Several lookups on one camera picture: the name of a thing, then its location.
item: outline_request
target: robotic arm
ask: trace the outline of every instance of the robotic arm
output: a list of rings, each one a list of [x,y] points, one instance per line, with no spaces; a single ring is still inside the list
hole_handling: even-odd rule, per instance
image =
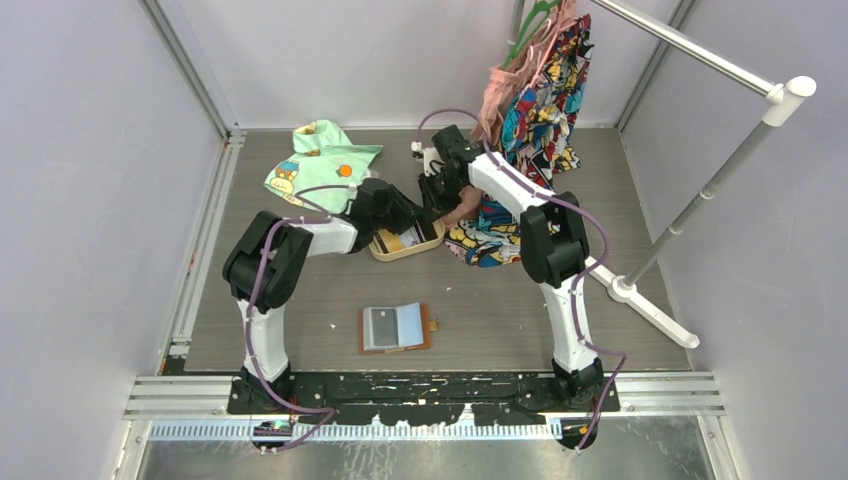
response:
[[[273,258],[263,275],[262,290],[250,322],[262,375],[284,398],[291,394],[283,315],[306,258],[355,253],[367,246],[380,228],[400,233],[415,222],[432,222],[459,204],[459,191],[470,184],[486,191],[520,219],[522,264],[542,289],[551,320],[552,364],[558,393],[565,401],[594,394],[603,383],[603,368],[597,354],[578,340],[571,310],[571,302],[578,302],[577,320],[589,339],[582,280],[576,292],[570,291],[574,277],[585,268],[589,255],[582,219],[537,197],[536,192],[547,195],[552,192],[520,175],[499,153],[494,153],[493,162],[479,145],[468,143],[456,126],[439,131],[433,137],[433,144],[444,166],[436,175],[419,177],[424,209],[394,186],[369,178],[357,188],[345,215],[325,223],[289,224],[277,231],[272,241]],[[516,181],[523,182],[524,188]],[[577,205],[577,199],[568,192],[556,198]],[[224,265],[224,279],[231,286],[245,322],[261,249],[269,231],[279,221],[270,212],[260,212]],[[253,383],[251,379],[257,376],[249,357],[245,358],[243,375],[248,383]]]

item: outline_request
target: cable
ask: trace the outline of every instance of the cable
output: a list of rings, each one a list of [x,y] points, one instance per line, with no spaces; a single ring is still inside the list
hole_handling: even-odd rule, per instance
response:
[[[262,384],[262,388],[265,389],[265,393],[267,393],[271,398],[273,398],[274,401],[276,401],[280,405],[282,405],[282,406],[284,406],[284,407],[286,407],[290,410],[294,410],[296,412],[306,413],[306,414],[320,414],[320,413],[326,414],[314,427],[309,429],[309,431],[307,431],[303,436],[301,436],[301,437],[299,437],[295,440],[292,440],[291,442],[288,442],[287,444],[283,445],[282,448],[277,449],[278,452],[292,449],[292,448],[300,445],[304,441],[306,441],[307,438],[312,436],[316,431],[318,431],[319,428],[321,428],[327,422],[330,421],[330,418],[332,418],[333,415],[336,413],[336,409],[333,408],[333,407],[324,407],[324,408],[301,407],[301,406],[295,405],[293,403],[289,403],[284,398],[277,395],[277,392],[275,392],[271,388],[271,385],[268,384],[268,380],[265,378],[265,374],[262,373],[262,369],[259,366],[259,360],[256,358],[256,351],[253,348],[253,341],[252,341],[252,338],[251,338],[251,328],[250,328],[251,322],[253,321],[253,307],[256,306],[256,300],[259,297],[259,290],[260,290],[261,285],[262,285],[262,279],[265,275],[265,268],[268,266],[268,255],[270,255],[270,253],[271,253],[271,244],[274,241],[274,235],[276,235],[276,233],[279,229],[281,229],[282,227],[284,227],[286,225],[320,225],[320,224],[332,222],[333,221],[332,214],[327,209],[325,209],[321,205],[318,205],[317,203],[315,203],[315,202],[313,202],[309,199],[301,197],[301,195],[303,195],[304,193],[309,193],[309,192],[313,192],[313,191],[316,191],[316,190],[327,190],[327,189],[331,189],[331,188],[347,189],[347,188],[350,188],[350,186],[349,185],[320,185],[320,186],[317,186],[317,187],[303,189],[300,192],[298,192],[297,194],[293,195],[294,198],[296,198],[296,199],[302,201],[303,203],[315,208],[316,210],[320,211],[321,213],[325,214],[326,216],[324,218],[320,218],[320,219],[306,219],[306,218],[301,217],[301,220],[298,223],[292,222],[291,219],[283,218],[283,219],[280,219],[280,221],[278,221],[277,223],[275,223],[271,227],[271,230],[268,231],[268,235],[265,237],[265,245],[264,245],[264,248],[262,249],[261,256],[260,256],[260,259],[259,259],[259,268],[256,270],[256,280],[254,280],[254,282],[253,282],[253,290],[251,290],[251,292],[250,292],[250,299],[247,302],[247,309],[245,310],[246,321],[244,322],[244,343],[245,343],[245,346],[247,348],[247,356],[250,358],[250,363],[253,365],[253,370],[256,372],[256,378],[259,379],[259,383]]]
[[[427,120],[429,120],[434,115],[438,115],[440,113],[447,113],[447,112],[461,113],[461,114],[467,115],[467,116],[473,118],[475,121],[477,121],[479,123],[477,116],[474,115],[473,113],[469,112],[468,110],[463,110],[461,108],[442,108],[442,109],[436,110],[436,111],[428,114],[426,117],[424,117],[423,120],[421,120],[421,123],[418,124],[418,131],[416,132],[416,135],[415,135],[416,141],[420,141],[421,130],[424,127],[424,124],[427,122]],[[486,156],[488,156],[489,160],[497,166],[497,165],[500,164],[500,162],[498,162],[498,159],[496,159],[495,156],[492,154],[492,149],[491,149],[491,146],[489,145],[489,139],[486,138],[486,137],[487,137],[487,135],[484,131],[483,132],[483,148],[486,150]],[[586,348],[588,348],[589,350],[592,350],[595,353],[604,354],[604,355],[615,355],[617,357],[621,357],[621,360],[618,362],[618,365],[615,367],[615,369],[613,369],[609,378],[604,383],[604,388],[601,390],[601,396],[598,399],[598,404],[595,406],[595,410],[592,413],[592,420],[589,422],[589,428],[588,428],[588,430],[586,430],[586,433],[583,434],[583,437],[580,439],[580,442],[577,444],[577,448],[575,448],[575,451],[579,454],[580,449],[583,448],[583,446],[586,444],[586,441],[589,440],[589,435],[591,435],[592,429],[595,428],[595,426],[598,424],[598,421],[601,419],[601,408],[604,405],[604,400],[606,399],[607,395],[609,394],[609,389],[610,389],[610,387],[612,387],[613,380],[615,380],[615,377],[618,376],[618,374],[621,372],[622,367],[624,367],[624,362],[627,360],[627,354],[624,353],[624,352],[605,348],[605,347],[599,347],[599,346],[593,344],[583,334],[583,330],[580,328],[580,322],[577,319],[577,299],[575,298],[576,292],[577,292],[577,285],[579,284],[580,280],[582,280],[583,278],[586,277],[586,275],[592,273],[593,270],[595,270],[596,268],[601,266],[606,261],[607,257],[609,256],[609,245],[610,245],[609,236],[607,235],[606,229],[604,228],[603,225],[601,225],[601,223],[598,221],[598,219],[596,219],[592,214],[590,214],[586,210],[583,210],[582,208],[580,208],[576,205],[572,205],[572,204],[565,202],[563,200],[560,200],[558,198],[554,198],[550,195],[534,193],[534,190],[531,187],[525,185],[525,183],[522,181],[523,179],[521,177],[519,177],[518,175],[516,175],[513,172],[512,169],[505,169],[505,170],[501,170],[501,171],[504,172],[513,181],[515,181],[515,183],[517,183],[525,191],[527,191],[531,194],[535,194],[537,197],[539,197],[543,200],[546,200],[548,202],[554,203],[554,204],[559,205],[561,207],[567,208],[567,209],[573,211],[574,213],[579,214],[580,216],[582,216],[586,220],[588,220],[589,223],[591,223],[592,225],[595,226],[595,228],[598,229],[598,232],[601,234],[601,238],[604,241],[604,251],[601,254],[601,256],[598,257],[598,259],[595,261],[595,263],[593,263],[592,265],[589,265],[583,271],[578,273],[574,277],[574,280],[571,282],[571,291],[569,292],[572,296],[571,317],[572,317],[572,321],[574,322],[574,331],[577,333],[577,340],[581,344],[585,345]]]

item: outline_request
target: colorful patterned cloth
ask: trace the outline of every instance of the colorful patterned cloth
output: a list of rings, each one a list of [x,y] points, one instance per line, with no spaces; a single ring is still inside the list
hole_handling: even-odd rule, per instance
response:
[[[590,25],[586,15],[557,37],[538,84],[515,96],[500,144],[493,145],[527,178],[551,190],[554,173],[580,166],[569,138],[592,56]],[[494,267],[521,259],[520,235],[509,211],[484,195],[478,218],[460,221],[445,234],[445,243],[469,265]]]

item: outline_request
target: white pole connector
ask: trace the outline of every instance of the white pole connector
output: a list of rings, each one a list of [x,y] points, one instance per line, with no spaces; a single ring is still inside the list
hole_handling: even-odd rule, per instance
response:
[[[795,113],[795,110],[809,97],[816,93],[816,81],[810,77],[795,77],[786,82],[786,85],[769,94],[769,100],[775,105],[763,115],[763,123],[772,127],[779,127]]]

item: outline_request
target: reflective floor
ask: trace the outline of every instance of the reflective floor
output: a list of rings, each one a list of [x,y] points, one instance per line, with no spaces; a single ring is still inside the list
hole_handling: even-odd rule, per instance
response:
[[[713,479],[694,417],[602,419],[578,457],[555,440],[307,443],[259,456],[248,443],[151,442],[140,479]]]

